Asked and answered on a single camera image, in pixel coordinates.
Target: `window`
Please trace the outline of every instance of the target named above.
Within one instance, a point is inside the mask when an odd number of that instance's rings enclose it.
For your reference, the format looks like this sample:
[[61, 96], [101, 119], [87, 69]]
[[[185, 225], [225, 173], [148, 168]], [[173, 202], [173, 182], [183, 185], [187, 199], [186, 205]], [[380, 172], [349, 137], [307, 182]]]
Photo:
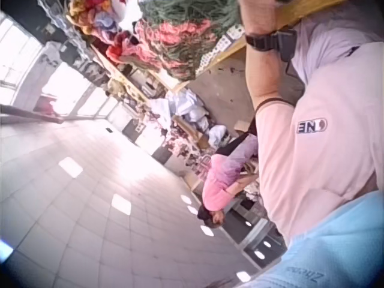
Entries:
[[118, 101], [113, 98], [109, 97], [108, 102], [104, 105], [103, 108], [101, 108], [100, 112], [98, 113], [99, 116], [107, 116], [113, 108], [117, 105]]
[[41, 44], [16, 22], [0, 13], [0, 103], [10, 105], [23, 75]]
[[57, 98], [53, 108], [56, 113], [67, 115], [91, 83], [78, 71], [61, 63], [43, 87], [43, 94]]
[[104, 90], [96, 88], [84, 105], [79, 109], [77, 114], [82, 116], [93, 116], [97, 113], [104, 102], [107, 101], [107, 99], [108, 97]]

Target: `pink t-shirt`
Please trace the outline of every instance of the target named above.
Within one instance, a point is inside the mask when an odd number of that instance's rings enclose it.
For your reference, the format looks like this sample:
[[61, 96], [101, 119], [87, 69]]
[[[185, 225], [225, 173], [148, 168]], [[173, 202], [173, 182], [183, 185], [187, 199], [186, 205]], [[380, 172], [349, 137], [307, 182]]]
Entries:
[[211, 168], [206, 177], [203, 188], [203, 203], [210, 211], [223, 209], [233, 198], [226, 189], [231, 183], [228, 179], [218, 177], [227, 156], [215, 154], [211, 158]]
[[260, 193], [287, 242], [361, 190], [383, 190], [383, 61], [384, 43], [362, 45], [318, 68], [296, 108], [258, 111]]

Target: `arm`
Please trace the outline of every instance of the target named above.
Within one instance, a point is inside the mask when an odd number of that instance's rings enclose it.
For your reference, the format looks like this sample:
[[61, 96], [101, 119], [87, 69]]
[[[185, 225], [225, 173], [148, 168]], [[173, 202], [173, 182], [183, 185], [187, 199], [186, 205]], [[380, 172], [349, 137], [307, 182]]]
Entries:
[[[274, 0], [239, 0], [239, 3], [248, 35], [275, 30]], [[281, 98], [278, 93], [280, 64], [276, 51], [258, 52], [247, 46], [247, 86], [255, 109], [264, 100]], [[263, 197], [278, 195], [287, 183], [294, 150], [294, 111], [294, 107], [281, 101], [264, 104], [257, 111], [260, 192]]]
[[[275, 30], [275, 0], [239, 0], [245, 33], [268, 34]], [[280, 97], [280, 58], [276, 51], [259, 52], [247, 46], [245, 75], [253, 106]]]
[[257, 174], [251, 175], [241, 175], [235, 183], [229, 186], [226, 189], [226, 192], [235, 197], [238, 193], [240, 193], [244, 188], [250, 185], [253, 181], [257, 179]]

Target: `ceiling light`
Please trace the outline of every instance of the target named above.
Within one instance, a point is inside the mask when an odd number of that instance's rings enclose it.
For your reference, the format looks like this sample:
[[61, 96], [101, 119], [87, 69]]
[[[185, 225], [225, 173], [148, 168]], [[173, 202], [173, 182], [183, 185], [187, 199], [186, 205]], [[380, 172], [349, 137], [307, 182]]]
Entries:
[[195, 207], [192, 207], [192, 206], [189, 206], [189, 205], [188, 205], [188, 210], [189, 210], [192, 214], [197, 215], [197, 210], [196, 210]]
[[204, 225], [201, 225], [200, 228], [203, 230], [204, 234], [206, 236], [212, 236], [214, 235], [214, 233], [212, 232], [212, 230]]
[[192, 204], [192, 201], [191, 199], [189, 199], [186, 195], [180, 195], [181, 197], [181, 200], [184, 201], [184, 203], [188, 204], [188, 205], [191, 205]]
[[71, 157], [64, 158], [59, 162], [62, 167], [72, 178], [76, 178], [83, 172], [83, 168], [76, 163]]
[[112, 207], [116, 208], [120, 212], [123, 212], [124, 214], [131, 215], [131, 202], [118, 194], [113, 195]]
[[4, 263], [8, 257], [12, 254], [13, 248], [7, 243], [0, 240], [0, 263]]
[[236, 273], [236, 276], [240, 279], [240, 281], [242, 281], [243, 283], [244, 282], [248, 282], [251, 280], [251, 277], [249, 276], [248, 273], [246, 273], [245, 271], [241, 271], [241, 272], [237, 272]]
[[256, 255], [258, 258], [260, 258], [260, 259], [262, 259], [262, 260], [265, 259], [264, 254], [261, 253], [260, 251], [257, 250], [257, 251], [255, 251], [254, 253], [255, 253], [255, 255]]

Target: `green yarn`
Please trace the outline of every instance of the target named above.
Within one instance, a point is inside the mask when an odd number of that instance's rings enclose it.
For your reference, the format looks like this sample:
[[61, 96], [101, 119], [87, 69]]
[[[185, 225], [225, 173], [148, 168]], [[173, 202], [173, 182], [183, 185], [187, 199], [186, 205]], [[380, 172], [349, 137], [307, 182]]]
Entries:
[[180, 25], [208, 19], [220, 32], [240, 21], [237, 0], [146, 0], [139, 6], [144, 19], [154, 27], [164, 21]]
[[[157, 29], [164, 22], [177, 26], [185, 22], [211, 21], [211, 27], [198, 38], [174, 45], [158, 41], [149, 43], [162, 62], [182, 63], [179, 67], [164, 67], [171, 76], [182, 81], [195, 79], [202, 56], [212, 51], [230, 27], [240, 23], [237, 0], [145, 0], [139, 2], [139, 6], [145, 25], [151, 29]], [[215, 41], [208, 41], [211, 33], [216, 36]]]

